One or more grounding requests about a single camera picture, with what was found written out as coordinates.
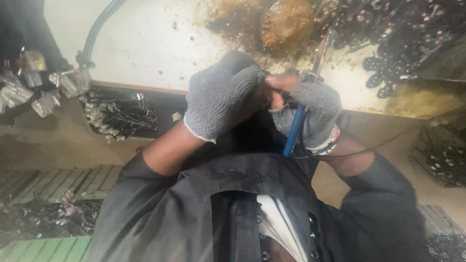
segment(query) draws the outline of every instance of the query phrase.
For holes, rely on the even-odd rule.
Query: black cable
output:
[[[94,49],[94,44],[96,43],[97,36],[99,35],[100,29],[104,23],[110,18],[114,12],[116,12],[121,5],[123,5],[126,0],[113,0],[97,17],[96,21],[92,25],[86,43],[84,44],[84,49],[78,51],[76,56],[76,62],[79,64],[79,68],[84,68],[88,66],[93,66],[94,63],[91,61],[92,50]]]
[[[434,120],[436,120],[436,119],[438,119],[438,118],[440,118],[440,117],[433,117],[433,118],[429,119],[428,122],[434,121]],[[391,138],[389,138],[389,139],[387,139],[387,140],[385,140],[385,141],[383,141],[383,142],[381,142],[381,143],[379,143],[379,144],[377,144],[377,145],[375,145],[375,146],[373,146],[373,147],[370,147],[370,148],[368,148],[368,149],[365,149],[365,150],[362,150],[362,151],[359,151],[359,152],[355,152],[355,153],[353,153],[353,154],[342,155],[342,156],[318,156],[318,155],[315,155],[315,154],[319,154],[319,153],[321,153],[321,151],[316,152],[315,154],[314,154],[314,153],[310,153],[310,152],[306,149],[306,147],[304,146],[303,137],[302,137],[303,129],[304,129],[304,124],[303,124],[303,126],[302,126],[302,128],[301,128],[301,130],[300,130],[300,134],[299,134],[299,140],[300,140],[299,142],[300,142],[300,144],[302,145],[302,147],[304,147],[304,151],[306,152],[307,156],[305,156],[305,157],[294,157],[294,158],[295,158],[295,159],[314,158],[314,159],[317,159],[317,160],[319,160],[319,161],[333,161],[333,160],[340,160],[340,159],[346,159],[346,158],[355,157],[355,156],[358,156],[358,155],[362,155],[362,154],[371,152],[371,151],[373,151],[375,148],[377,148],[377,147],[379,147],[379,146],[382,146],[382,145],[384,145],[384,144],[386,144],[386,143],[388,143],[388,142],[391,142],[391,141],[395,140],[396,138],[398,138],[399,136],[401,136],[402,134],[406,133],[407,131],[410,131],[410,130],[412,130],[412,129],[414,129],[414,128],[417,128],[417,127],[418,127],[418,125],[415,125],[415,126],[412,126],[412,127],[408,127],[408,128],[406,128],[405,130],[403,130],[402,132],[400,132],[399,134],[397,134],[397,135],[395,135],[395,136],[393,136],[393,137],[391,137]]]

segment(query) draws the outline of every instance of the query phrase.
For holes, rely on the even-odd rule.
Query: brown grease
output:
[[[279,0],[264,15],[262,42],[277,53],[296,52],[312,33],[314,10],[308,0]]]

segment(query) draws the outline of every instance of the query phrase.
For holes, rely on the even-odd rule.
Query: gray knit glove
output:
[[[191,77],[185,125],[196,137],[215,142],[259,109],[261,103],[248,95],[262,78],[254,59],[229,51],[219,63]]]
[[[340,135],[335,121],[342,106],[335,90],[325,84],[300,82],[294,86],[290,96],[308,107],[303,130],[303,142],[307,149],[312,152],[322,150]],[[288,136],[296,109],[285,104],[283,108],[269,112],[277,130]]]

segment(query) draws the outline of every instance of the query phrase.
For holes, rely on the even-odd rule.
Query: wooden pallet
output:
[[[425,217],[425,233],[427,236],[432,234],[464,234],[464,231],[441,207],[424,205],[419,207],[419,211]]]
[[[29,183],[13,203],[26,203],[34,195],[48,202],[60,202],[62,196],[70,190],[83,200],[103,199],[115,186],[122,166],[103,165],[95,169],[54,169],[40,172]]]
[[[12,241],[0,253],[0,262],[85,262],[90,236]]]
[[[0,202],[10,202],[34,180],[40,171],[9,171],[0,175]]]

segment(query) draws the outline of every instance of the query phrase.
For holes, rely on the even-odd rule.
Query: dirt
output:
[[[307,0],[279,0],[264,12],[261,40],[277,53],[296,53],[311,36],[314,9]]]
[[[299,5],[304,0],[285,1]],[[285,48],[281,52],[277,52],[276,48],[271,48],[262,41],[261,19],[266,14],[265,10],[269,10],[275,3],[275,0],[221,0],[210,12],[205,26],[221,35],[229,49],[250,54],[264,70],[271,73],[281,73],[289,68],[295,68],[298,61],[300,63],[309,61],[311,65],[319,43],[310,41],[306,36],[299,45],[291,45],[294,48]],[[292,30],[292,35],[298,39],[300,39],[297,37],[300,36],[299,28],[298,26],[298,30],[296,28]]]

